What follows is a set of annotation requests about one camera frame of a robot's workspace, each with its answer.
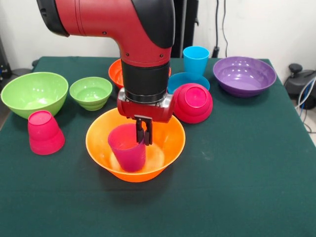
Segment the small green bowl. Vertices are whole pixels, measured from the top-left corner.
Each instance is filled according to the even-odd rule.
[[[69,93],[80,106],[89,111],[101,109],[113,90],[112,84],[98,77],[82,78],[71,85]]]
[[[9,82],[1,100],[17,115],[28,119],[38,111],[50,111],[53,116],[64,105],[68,82],[55,73],[38,72],[23,75]]]

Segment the pink cup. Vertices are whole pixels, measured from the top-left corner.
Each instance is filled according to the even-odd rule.
[[[37,155],[53,154],[65,144],[64,134],[49,111],[31,114],[28,131],[31,150]]]
[[[174,93],[174,113],[183,122],[199,123],[206,120],[213,110],[209,91],[196,83],[179,87]]]
[[[136,172],[144,167],[146,146],[144,141],[137,143],[135,124],[124,124],[112,130],[108,143],[123,170]]]

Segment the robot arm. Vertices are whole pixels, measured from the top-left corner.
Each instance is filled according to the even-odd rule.
[[[168,122],[167,94],[174,43],[173,0],[37,0],[47,27],[66,36],[110,37],[119,45],[124,88],[118,111],[136,120],[137,140],[152,143],[152,121]]]

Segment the white wall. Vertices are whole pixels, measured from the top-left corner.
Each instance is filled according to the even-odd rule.
[[[220,0],[221,25],[223,0]],[[212,50],[215,45],[216,0],[199,0],[195,45]],[[228,55],[271,59],[281,79],[287,66],[298,62],[316,67],[315,0],[227,0],[225,33]],[[119,56],[112,39],[51,33],[45,26],[36,0],[0,0],[0,36],[12,68],[31,67],[41,56]],[[220,34],[220,56],[225,42]]]
[[[53,34],[36,0],[0,0],[0,37],[13,69],[31,68],[32,61],[41,56],[119,57],[119,47],[110,38]]]
[[[223,0],[220,0],[219,25],[222,30]],[[199,27],[196,45],[213,50],[215,45],[216,0],[199,0]],[[269,58],[281,80],[289,74],[288,65],[302,64],[316,69],[315,0],[227,0],[225,35],[228,56]],[[220,57],[225,41],[219,35]]]

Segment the pink bowl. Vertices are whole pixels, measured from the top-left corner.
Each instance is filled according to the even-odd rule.
[[[37,111],[29,116],[29,142],[32,152],[50,155],[65,144],[65,137],[55,118],[49,111]]]
[[[183,122],[199,123],[206,120],[212,113],[212,96],[199,84],[189,83],[179,87],[174,97],[174,113]]]

